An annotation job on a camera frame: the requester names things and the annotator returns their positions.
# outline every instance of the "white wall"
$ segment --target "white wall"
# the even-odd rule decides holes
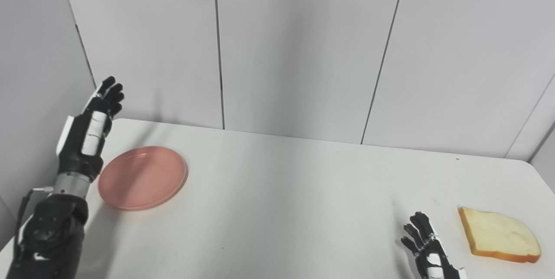
[[[0,9],[2,247],[21,197],[53,184],[65,118],[94,86],[67,0],[0,0]]]
[[[218,0],[226,128],[360,143],[396,0]]]
[[[555,117],[552,0],[400,0],[376,92],[397,0],[218,0],[222,81],[215,0],[71,2],[124,117],[522,160]]]
[[[70,0],[95,80],[121,117],[222,128],[215,0]]]
[[[553,22],[553,0],[401,0],[364,143],[504,157],[555,73]]]
[[[545,140],[531,164],[543,177],[549,188],[555,192],[555,132],[552,132]]]

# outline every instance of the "cable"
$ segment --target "cable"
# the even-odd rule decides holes
[[[25,214],[25,209],[27,208],[27,204],[31,199],[31,196],[34,192],[52,192],[54,191],[53,187],[43,187],[43,188],[33,188],[25,194],[25,196],[21,200],[20,210],[17,212],[17,220],[16,220],[16,232],[13,236],[13,259],[16,260],[20,256],[20,228],[21,228],[21,221],[23,220],[23,215]]]

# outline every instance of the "panel seam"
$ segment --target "panel seam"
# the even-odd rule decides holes
[[[224,112],[224,79],[222,76],[222,48],[220,46],[220,13],[218,10],[218,0],[214,0],[216,6],[216,42],[218,44],[218,69],[220,71],[220,103],[222,107],[222,129],[225,130]]]
[[[381,72],[382,72],[382,68],[383,68],[383,61],[385,61],[385,55],[387,53],[387,47],[389,46],[389,40],[391,39],[391,31],[393,30],[393,25],[395,23],[395,16],[397,16],[397,9],[399,8],[399,2],[401,0],[397,0],[397,3],[395,4],[395,10],[393,12],[393,17],[391,18],[391,25],[389,26],[389,32],[387,34],[387,40],[385,42],[385,48],[383,48],[383,55],[382,55],[382,59],[381,59],[381,63],[380,63],[380,70],[378,71],[378,76],[376,77],[376,85],[374,85],[374,91],[372,93],[372,99],[370,101],[370,107],[368,109],[368,115],[366,117],[366,123],[364,125],[364,130],[362,132],[362,139],[360,139],[360,144],[362,144],[364,142],[364,136],[366,135],[366,129],[368,127],[368,121],[370,119],[370,113],[372,112],[372,107],[374,105],[374,100],[376,99],[376,91],[378,89],[378,83],[380,82],[380,77],[381,77]]]
[[[509,152],[511,152],[511,149],[513,148],[513,146],[515,146],[515,143],[517,142],[517,139],[520,137],[520,134],[522,133],[522,131],[524,130],[524,128],[526,127],[526,124],[528,124],[528,121],[530,120],[530,117],[532,117],[535,109],[538,107],[540,101],[543,99],[543,95],[545,95],[545,92],[547,91],[547,89],[549,88],[549,86],[551,85],[551,82],[553,81],[553,78],[555,78],[555,73],[553,73],[553,75],[551,75],[551,79],[549,80],[549,82],[547,83],[547,85],[545,86],[545,89],[543,89],[542,94],[540,95],[540,97],[538,98],[538,100],[535,102],[534,107],[532,108],[532,110],[530,111],[530,114],[528,115],[528,117],[526,118],[526,121],[524,122],[524,124],[522,125],[521,129],[519,130],[519,132],[517,133],[515,139],[513,140],[513,142],[511,143],[511,145],[509,146],[507,152],[505,153],[505,156],[503,156],[503,158],[507,158],[507,156],[509,155]],[[541,147],[541,145],[543,145],[543,142],[545,142],[545,140],[542,140],[539,143],[539,146]],[[537,151],[537,149],[534,150],[534,152],[532,153],[532,155],[530,156],[529,160],[532,159],[533,155],[535,154],[535,152]]]
[[[81,44],[81,49],[83,50],[83,54],[85,55],[85,61],[87,62],[87,68],[89,69],[89,75],[91,75],[91,79],[93,80],[93,86],[97,89],[97,83],[95,81],[95,76],[93,76],[93,70],[91,69],[91,63],[89,62],[89,57],[87,56],[87,51],[85,50],[85,45],[83,44],[83,38],[81,38],[81,32],[79,32],[79,26],[77,26],[77,18],[75,18],[75,12],[73,11],[73,6],[71,5],[70,0],[66,0],[67,5],[69,6],[69,12],[71,12],[71,16],[73,19],[73,24],[75,24],[75,29],[77,30],[77,36],[79,36],[79,43]]]

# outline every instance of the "bread crust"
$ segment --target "bread crust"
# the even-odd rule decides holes
[[[470,245],[470,251],[474,255],[479,256],[487,256],[487,257],[494,257],[496,259],[503,259],[504,261],[516,262],[516,263],[535,263],[541,257],[541,255],[514,255],[508,254],[503,252],[497,251],[481,251],[476,249],[476,240],[474,240],[474,236],[472,235],[472,231],[470,230],[470,225],[468,224],[468,220],[466,220],[466,214],[464,214],[464,208],[458,208],[458,214],[460,216],[460,220],[462,221],[462,225],[464,227],[464,233],[466,234],[466,239],[468,239],[468,244]]]

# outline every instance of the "robotic arm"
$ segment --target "robotic arm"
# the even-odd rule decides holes
[[[30,190],[22,200],[7,279],[75,278],[88,219],[85,196],[102,169],[101,152],[111,121],[121,111],[122,90],[123,85],[110,76],[83,113],[68,117],[56,150],[59,168],[54,187]],[[20,241],[21,220],[35,191],[51,194],[36,204]]]

